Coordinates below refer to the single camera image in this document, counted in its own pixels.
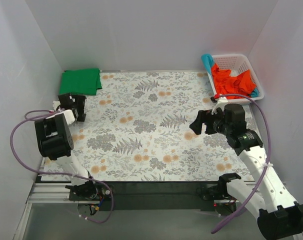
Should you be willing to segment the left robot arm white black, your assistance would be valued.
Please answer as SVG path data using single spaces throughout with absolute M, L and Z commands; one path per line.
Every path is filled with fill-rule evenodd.
M 52 104 L 53 115 L 35 120 L 34 126 L 40 154 L 56 162 L 68 174 L 71 185 L 66 188 L 93 200 L 98 188 L 73 152 L 74 140 L 69 129 L 73 123 L 85 121 L 85 102 L 85 95 L 61 94 Z

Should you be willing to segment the green t shirt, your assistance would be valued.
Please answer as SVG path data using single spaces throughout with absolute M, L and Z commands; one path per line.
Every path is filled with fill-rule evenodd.
M 66 70 L 61 75 L 59 94 L 77 94 L 95 96 L 97 90 L 102 89 L 100 70 L 86 68 Z

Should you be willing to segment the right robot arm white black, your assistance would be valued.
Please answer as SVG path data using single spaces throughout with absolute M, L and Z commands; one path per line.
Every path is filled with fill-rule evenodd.
M 303 204 L 286 189 L 271 163 L 259 135 L 247 127 L 242 105 L 230 103 L 223 108 L 200 110 L 190 129 L 196 135 L 222 134 L 228 145 L 246 165 L 255 187 L 250 188 L 236 173 L 219 177 L 218 194 L 234 197 L 256 219 L 259 231 L 267 240 L 278 240 L 303 232 Z

